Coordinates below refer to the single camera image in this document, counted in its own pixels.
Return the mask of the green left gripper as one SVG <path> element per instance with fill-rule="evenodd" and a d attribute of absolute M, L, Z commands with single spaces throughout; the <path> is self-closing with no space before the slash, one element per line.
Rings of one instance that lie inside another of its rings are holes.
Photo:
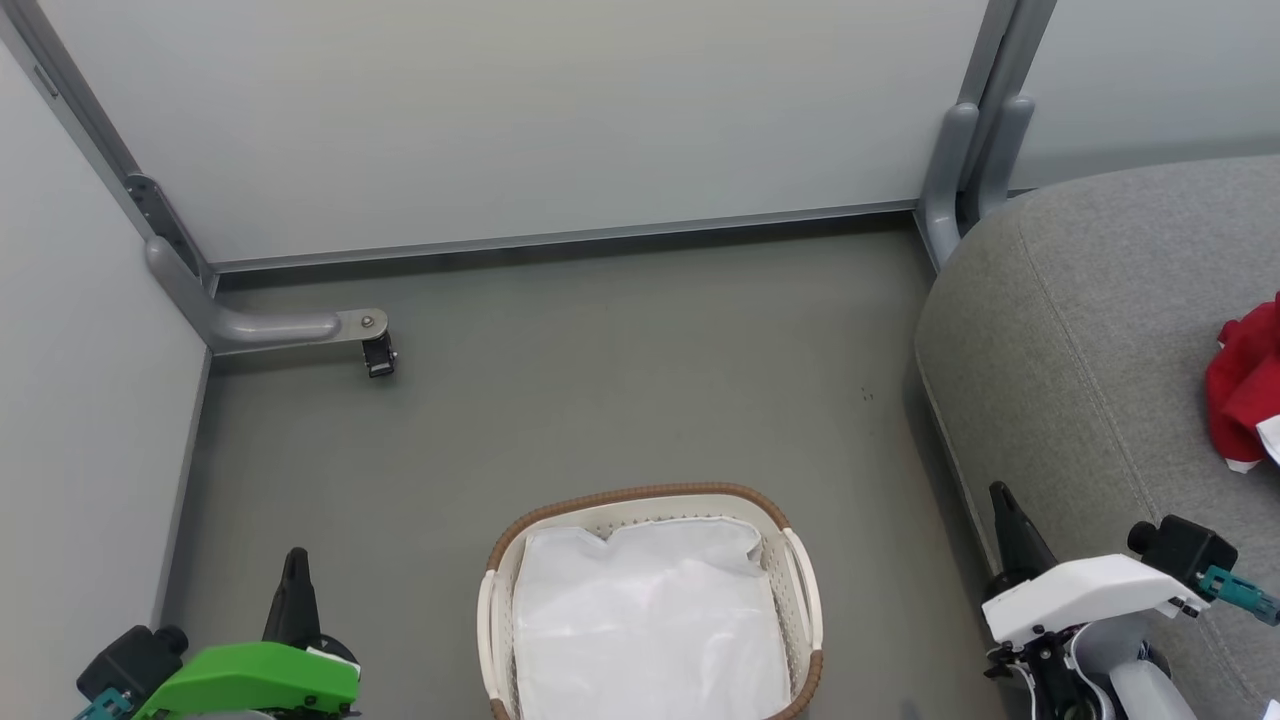
<path fill-rule="evenodd" d="M 305 548 L 294 547 L 285 556 L 262 641 L 201 651 L 134 711 L 133 720 L 236 714 L 346 720 L 353 715 L 361 667 L 320 626 Z"/>

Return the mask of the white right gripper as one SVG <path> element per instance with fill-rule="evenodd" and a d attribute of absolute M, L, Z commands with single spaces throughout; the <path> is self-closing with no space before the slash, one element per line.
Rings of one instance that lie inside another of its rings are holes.
<path fill-rule="evenodd" d="M 1009 486 L 993 482 L 989 497 L 1000 571 L 982 605 L 987 676 L 1025 685 L 1028 720 L 1198 720 L 1152 660 L 1148 616 L 1196 619 L 1208 605 L 1125 555 L 1057 565 Z"/>

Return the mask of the red and white jersey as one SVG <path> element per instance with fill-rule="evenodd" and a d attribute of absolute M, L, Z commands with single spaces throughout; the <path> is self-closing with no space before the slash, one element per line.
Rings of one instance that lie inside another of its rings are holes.
<path fill-rule="evenodd" d="M 1280 466 L 1280 292 L 1222 325 L 1204 389 L 1210 439 L 1228 468 Z"/>

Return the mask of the grey fabric sofa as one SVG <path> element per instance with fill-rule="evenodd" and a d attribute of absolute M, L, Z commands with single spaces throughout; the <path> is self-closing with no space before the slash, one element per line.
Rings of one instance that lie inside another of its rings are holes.
<path fill-rule="evenodd" d="M 915 333 L 940 434 L 992 571 L 1001 482 L 1062 562 L 1125 553 L 1169 514 L 1280 596 L 1280 466 L 1210 439 L 1222 327 L 1280 293 L 1280 155 L 1043 187 L 975 224 Z"/>

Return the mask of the white laundry basket brown rim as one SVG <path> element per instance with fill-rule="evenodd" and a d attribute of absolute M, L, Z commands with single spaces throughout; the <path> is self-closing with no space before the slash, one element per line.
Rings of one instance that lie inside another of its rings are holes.
<path fill-rule="evenodd" d="M 623 527 L 686 518 L 733 518 L 762 534 L 762 565 L 771 582 L 788 662 L 791 701 L 767 720 L 801 720 L 824 669 L 824 619 L 809 552 L 780 506 L 732 483 L 644 486 L 588 495 L 524 514 L 497 541 L 486 561 L 476 638 L 483 684 L 495 720 L 522 720 L 515 650 L 515 583 L 526 536 L 577 527 L 607 539 Z"/>

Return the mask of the grey partition foot long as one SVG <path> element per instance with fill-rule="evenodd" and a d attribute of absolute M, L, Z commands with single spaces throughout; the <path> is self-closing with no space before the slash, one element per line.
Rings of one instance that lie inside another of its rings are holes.
<path fill-rule="evenodd" d="M 358 343 L 390 332 L 376 307 L 315 313 L 242 313 L 219 304 L 159 236 L 143 242 L 152 278 L 211 352 L 234 355 L 280 348 Z"/>

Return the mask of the white basket liner cloth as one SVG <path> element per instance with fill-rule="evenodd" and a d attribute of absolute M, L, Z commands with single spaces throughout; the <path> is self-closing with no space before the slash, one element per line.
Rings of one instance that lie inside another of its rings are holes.
<path fill-rule="evenodd" d="M 515 583 L 522 720 L 767 720 L 791 676 L 762 533 L 731 518 L 535 530 Z"/>

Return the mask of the dark metal hinge bracket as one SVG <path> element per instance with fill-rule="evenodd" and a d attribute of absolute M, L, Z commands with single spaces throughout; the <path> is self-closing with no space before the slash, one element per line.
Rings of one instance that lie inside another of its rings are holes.
<path fill-rule="evenodd" d="M 134 172 L 125 177 L 125 190 L 152 232 L 172 246 L 200 284 L 211 293 L 216 275 L 160 184 L 145 173 Z"/>

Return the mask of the grey metal partition rail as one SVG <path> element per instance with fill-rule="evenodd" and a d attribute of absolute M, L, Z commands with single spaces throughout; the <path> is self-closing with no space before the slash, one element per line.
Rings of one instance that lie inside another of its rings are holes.
<path fill-rule="evenodd" d="M 507 249 L 530 249 L 561 243 L 600 242 L 614 240 L 635 240 L 645 237 L 687 234 L 712 231 L 736 231 L 741 228 L 762 228 L 804 222 L 842 220 L 856 217 L 869 217 L 884 213 L 915 211 L 918 199 L 904 199 L 887 202 L 863 202 L 837 208 L 804 209 L 777 211 L 745 217 L 712 218 L 691 222 L 668 222 L 645 225 L 626 225 L 593 231 L 566 231 L 540 234 L 521 234 L 488 240 L 460 240 L 448 242 L 429 242 L 403 245 L 384 249 L 361 249 L 334 252 L 310 252 L 301 255 L 259 258 L 214 263 L 211 269 L 218 275 L 251 272 L 284 272 L 315 266 L 337 266 L 356 263 L 381 263 L 416 258 L 433 258 L 457 252 L 485 252 Z"/>

